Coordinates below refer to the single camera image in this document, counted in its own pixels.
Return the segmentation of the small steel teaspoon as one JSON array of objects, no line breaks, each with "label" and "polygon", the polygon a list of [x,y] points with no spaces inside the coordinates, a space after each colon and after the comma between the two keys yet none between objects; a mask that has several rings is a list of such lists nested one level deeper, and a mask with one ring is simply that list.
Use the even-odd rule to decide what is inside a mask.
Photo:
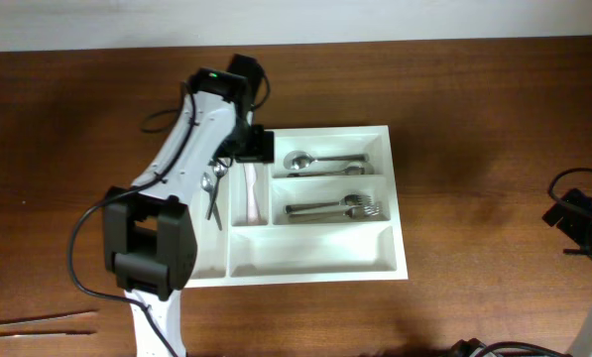
[{"label": "small steel teaspoon", "polygon": [[220,212],[216,203],[215,186],[208,173],[204,173],[200,182],[201,188],[208,194],[209,202],[206,212],[206,219],[214,219],[219,231],[223,229]]},{"label": "small steel teaspoon", "polygon": [[227,170],[228,170],[228,168],[224,165],[224,163],[221,160],[216,160],[212,166],[213,180],[211,182],[211,190],[209,193],[210,200],[209,200],[207,216],[206,216],[207,219],[210,219],[211,216],[213,215],[214,208],[216,205],[217,195],[218,195],[218,191],[219,191],[219,184],[220,184],[220,181],[227,174]]}]

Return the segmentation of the pink plastic knife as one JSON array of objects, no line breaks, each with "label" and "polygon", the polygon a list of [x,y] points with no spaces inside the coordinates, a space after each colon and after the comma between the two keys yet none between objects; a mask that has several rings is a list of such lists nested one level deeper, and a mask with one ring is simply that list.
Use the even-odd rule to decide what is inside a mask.
[{"label": "pink plastic knife", "polygon": [[257,172],[255,166],[251,163],[243,165],[245,184],[246,184],[246,201],[247,201],[247,222],[250,225],[257,225],[261,223],[261,215],[256,196],[255,185],[257,182]]}]

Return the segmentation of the large steel spoon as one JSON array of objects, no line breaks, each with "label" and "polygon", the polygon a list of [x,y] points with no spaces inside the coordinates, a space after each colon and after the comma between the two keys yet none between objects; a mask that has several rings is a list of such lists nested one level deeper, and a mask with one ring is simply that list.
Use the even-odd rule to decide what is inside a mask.
[{"label": "large steel spoon", "polygon": [[315,157],[305,151],[292,151],[284,158],[284,167],[287,170],[299,171],[319,162],[368,162],[370,157],[367,154],[354,154],[332,157]]},{"label": "large steel spoon", "polygon": [[288,174],[288,178],[311,178],[311,177],[330,177],[330,176],[360,176],[371,175],[374,172],[374,167],[365,162],[349,163],[344,169],[330,172],[314,172],[314,173],[293,173]]}]

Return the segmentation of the steel fork top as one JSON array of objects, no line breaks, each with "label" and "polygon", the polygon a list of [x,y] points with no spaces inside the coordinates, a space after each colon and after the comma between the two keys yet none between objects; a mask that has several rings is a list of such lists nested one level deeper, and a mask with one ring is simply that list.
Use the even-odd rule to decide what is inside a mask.
[{"label": "steel fork top", "polygon": [[351,220],[368,220],[379,216],[383,212],[382,206],[379,203],[356,205],[350,208],[335,211],[315,212],[290,214],[288,222],[291,223],[305,223],[318,220],[340,219],[347,218]]}]

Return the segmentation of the steel fork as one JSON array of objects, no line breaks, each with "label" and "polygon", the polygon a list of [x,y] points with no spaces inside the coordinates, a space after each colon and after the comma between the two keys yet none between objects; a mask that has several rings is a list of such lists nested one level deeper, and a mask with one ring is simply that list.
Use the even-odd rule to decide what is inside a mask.
[{"label": "steel fork", "polygon": [[318,220],[340,219],[347,218],[351,220],[368,220],[379,216],[383,212],[382,206],[379,203],[356,205],[350,208],[335,211],[315,212],[290,214],[288,222],[291,223],[305,223]]},{"label": "steel fork", "polygon": [[366,194],[347,194],[337,201],[328,201],[320,203],[301,203],[301,204],[288,204],[284,208],[286,214],[296,213],[300,211],[312,210],[323,207],[331,206],[358,206],[371,204],[373,199],[371,196]]}]

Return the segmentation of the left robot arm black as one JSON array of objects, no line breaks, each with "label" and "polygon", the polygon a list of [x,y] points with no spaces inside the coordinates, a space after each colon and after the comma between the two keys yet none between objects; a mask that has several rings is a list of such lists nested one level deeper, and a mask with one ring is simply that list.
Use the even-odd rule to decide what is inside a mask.
[{"label": "left robot arm black", "polygon": [[189,206],[220,159],[270,164],[274,135],[253,122],[265,71],[236,55],[224,71],[201,68],[182,85],[178,119],[162,148],[102,209],[104,263],[132,305],[140,356],[183,356],[180,293],[197,259]]}]

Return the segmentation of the white plastic cutlery tray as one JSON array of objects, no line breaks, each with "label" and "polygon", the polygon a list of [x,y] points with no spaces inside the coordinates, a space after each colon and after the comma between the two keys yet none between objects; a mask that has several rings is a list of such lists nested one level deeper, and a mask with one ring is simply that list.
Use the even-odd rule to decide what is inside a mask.
[{"label": "white plastic cutlery tray", "polygon": [[[305,151],[315,157],[367,154],[371,175],[288,178],[288,174],[330,172],[349,163],[319,162],[304,170],[284,167],[285,156]],[[190,215],[198,243],[191,288],[340,281],[405,280],[408,268],[395,182],[390,132],[386,126],[278,129],[275,161],[256,167],[261,223],[247,222],[245,175],[234,165],[222,180],[217,204],[223,229],[205,218],[208,197],[199,190]],[[383,212],[368,220],[347,218],[288,222],[288,204],[337,201],[366,194]]]}]

